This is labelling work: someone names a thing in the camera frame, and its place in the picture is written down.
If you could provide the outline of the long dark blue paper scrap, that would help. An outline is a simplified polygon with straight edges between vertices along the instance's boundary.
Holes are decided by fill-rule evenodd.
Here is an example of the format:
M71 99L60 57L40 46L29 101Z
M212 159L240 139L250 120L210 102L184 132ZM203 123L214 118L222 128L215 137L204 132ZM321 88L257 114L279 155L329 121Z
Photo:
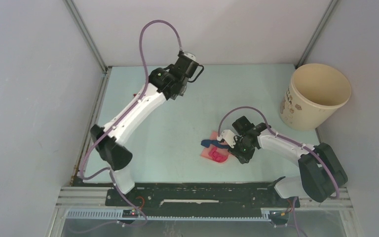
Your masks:
M201 141L201 146L209 148L210 146L217 147L219 149L229 149L229 145L221 144L218 140L204 139Z

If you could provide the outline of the pink plastic dustpan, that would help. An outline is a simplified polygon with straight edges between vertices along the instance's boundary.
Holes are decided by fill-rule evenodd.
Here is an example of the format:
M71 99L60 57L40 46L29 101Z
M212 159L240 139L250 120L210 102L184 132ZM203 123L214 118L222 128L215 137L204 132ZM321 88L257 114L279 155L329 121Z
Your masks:
M200 142L203 147L200 156L216 163L224 163L230 155L228 152L229 145L226 142L219 142L217 136L218 133L212 131L208 139L203 139Z

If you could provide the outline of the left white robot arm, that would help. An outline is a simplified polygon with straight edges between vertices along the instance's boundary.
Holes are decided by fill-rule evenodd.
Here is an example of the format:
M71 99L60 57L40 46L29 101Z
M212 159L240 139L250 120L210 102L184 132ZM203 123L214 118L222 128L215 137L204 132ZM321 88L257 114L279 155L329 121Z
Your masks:
M187 83L193 82L191 77L200 66L194 54L180 51L174 64L156 68L148 74L142 89L117 116L103 126L91 127L95 149L108 165L113 183L119 189L117 199L123 205L132 205L136 199L129 166L133 155L125 143L151 112L185 93Z

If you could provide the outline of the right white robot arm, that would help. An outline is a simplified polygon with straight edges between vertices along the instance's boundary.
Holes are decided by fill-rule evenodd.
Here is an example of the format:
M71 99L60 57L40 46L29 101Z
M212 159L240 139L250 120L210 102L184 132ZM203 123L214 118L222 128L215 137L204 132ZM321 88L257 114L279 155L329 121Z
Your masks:
M280 177L267 193L273 206L281 206L287 198L309 197L316 202L335 198L348 176L332 147L326 143L297 143L273 130L266 123L251 123L245 116L232 124L234 131L223 130L217 137L225 141L228 152L241 164L248 163L256 150L265 149L287 159L299 169L299 176Z

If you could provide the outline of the beige paper bucket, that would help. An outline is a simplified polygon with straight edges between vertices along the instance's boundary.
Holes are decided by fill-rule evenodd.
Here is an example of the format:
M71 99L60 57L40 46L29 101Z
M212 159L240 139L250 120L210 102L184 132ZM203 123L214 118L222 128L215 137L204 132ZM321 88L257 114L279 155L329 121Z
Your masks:
M350 99L349 80L337 69L311 63L298 67L280 103L281 120L299 131L314 130Z

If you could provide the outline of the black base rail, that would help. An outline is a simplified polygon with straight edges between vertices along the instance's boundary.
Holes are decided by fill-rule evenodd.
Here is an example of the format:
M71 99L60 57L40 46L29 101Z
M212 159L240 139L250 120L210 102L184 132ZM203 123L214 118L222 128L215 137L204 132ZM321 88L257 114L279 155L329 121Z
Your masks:
M256 217L267 208L284 211L300 206L299 200L281 198L270 186L270 182L137 183L125 198L109 189L105 205L126 207L131 202L146 215L214 217Z

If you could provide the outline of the right aluminium frame post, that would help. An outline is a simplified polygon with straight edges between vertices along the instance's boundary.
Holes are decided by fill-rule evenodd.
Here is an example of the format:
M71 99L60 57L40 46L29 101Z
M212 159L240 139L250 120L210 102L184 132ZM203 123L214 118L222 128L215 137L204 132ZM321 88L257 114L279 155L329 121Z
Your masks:
M312 50L314 49L319 37L323 33L326 25L330 21L332 15L336 11L337 6L339 5L340 0L330 0L326 10L324 11L321 19L319 20L309 42L307 43L300 59L298 60L297 64L295 65L295 68L297 69L298 67L302 66L305 64L307 59L309 58Z

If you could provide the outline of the aluminium frame post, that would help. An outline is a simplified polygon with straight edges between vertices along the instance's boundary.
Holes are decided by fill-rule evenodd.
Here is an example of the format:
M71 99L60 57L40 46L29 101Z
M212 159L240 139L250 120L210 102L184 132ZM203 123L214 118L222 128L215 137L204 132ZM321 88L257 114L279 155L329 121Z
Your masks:
M323 33L326 25L330 21L332 15L336 11L337 6L339 5L340 0L330 0L326 10L324 11L321 19L319 20L309 42L307 43L300 59L298 60L297 64L295 65L295 68L297 69L298 67L302 66L305 64L307 59L309 58L312 50L314 49L319 37Z
M81 13L79 12L79 9L75 2L73 0L63 0L63 3L65 4L68 12L70 13L73 21L75 22L79 32L81 33L86 45L88 46L89 50L91 51L91 54L93 55L94 59L96 60L99 68L102 70L103 73L106 73L108 70L108 66L106 65L105 61L103 60L101 53L99 52L96 43L94 42L85 21L83 20Z

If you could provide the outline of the left aluminium frame post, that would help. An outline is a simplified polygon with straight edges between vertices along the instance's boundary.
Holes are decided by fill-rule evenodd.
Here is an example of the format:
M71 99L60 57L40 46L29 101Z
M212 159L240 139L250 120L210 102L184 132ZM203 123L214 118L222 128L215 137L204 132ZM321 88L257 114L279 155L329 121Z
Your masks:
M68 12L70 13L73 21L75 22L79 32L81 33L86 45L88 46L89 50L91 51L91 54L93 55L94 59L96 60L99 68L102 70L103 73L106 73L108 70L108 66L106 65L105 61L103 60L101 53L99 52L96 43L94 42L85 21L83 20L81 13L79 12L79 9L75 2L73 0L63 0L63 3L65 4Z

